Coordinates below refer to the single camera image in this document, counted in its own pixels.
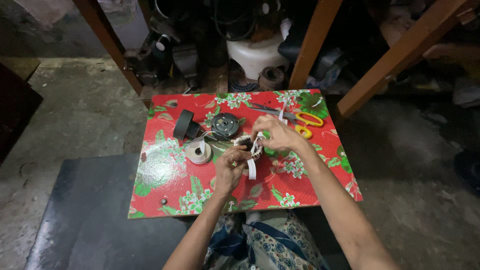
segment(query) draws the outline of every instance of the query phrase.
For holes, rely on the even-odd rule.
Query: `concrete floor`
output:
[[[140,151],[147,110],[111,60],[42,60],[45,100],[0,167],[0,269],[23,269],[64,159]],[[360,203],[402,268],[480,269],[480,199],[452,167],[480,112],[375,99],[338,128]]]

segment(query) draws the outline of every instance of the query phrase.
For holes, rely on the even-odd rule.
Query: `wall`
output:
[[[125,48],[139,48],[148,28],[136,0],[99,0]],[[72,0],[0,1],[0,54],[19,57],[108,55]]]

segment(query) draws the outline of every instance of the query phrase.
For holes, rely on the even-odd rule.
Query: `patterned clothing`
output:
[[[218,219],[204,270],[327,270],[307,227],[291,210],[225,214]]]

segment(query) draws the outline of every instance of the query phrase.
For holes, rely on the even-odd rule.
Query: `left hand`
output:
[[[247,167],[247,160],[252,158],[252,153],[244,151],[247,146],[232,146],[225,150],[215,163],[216,184],[215,192],[230,195],[238,186],[242,171]]]

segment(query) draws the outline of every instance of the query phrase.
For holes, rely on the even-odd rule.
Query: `scissors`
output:
[[[271,107],[261,105],[261,104],[258,104],[258,103],[250,103],[250,104],[252,104],[252,107],[249,107],[250,109],[270,113],[270,114],[277,115],[277,116],[280,115],[279,110],[273,109]],[[306,120],[306,119],[301,117],[302,115],[308,115],[310,117],[313,117],[315,120],[318,121],[318,123],[310,121],[310,120]],[[318,118],[316,115],[313,115],[313,114],[307,113],[307,112],[303,112],[303,111],[297,112],[296,114],[293,114],[291,112],[283,112],[283,117],[290,120],[290,122],[295,126],[295,130],[300,135],[302,135],[302,132],[303,132],[303,137],[306,138],[306,139],[308,139],[312,136],[312,132],[307,127],[304,127],[304,126],[301,126],[301,125],[297,124],[297,122],[295,122],[295,120],[302,121],[302,122],[305,123],[305,125],[312,125],[312,126],[322,126],[324,124],[323,120]]]

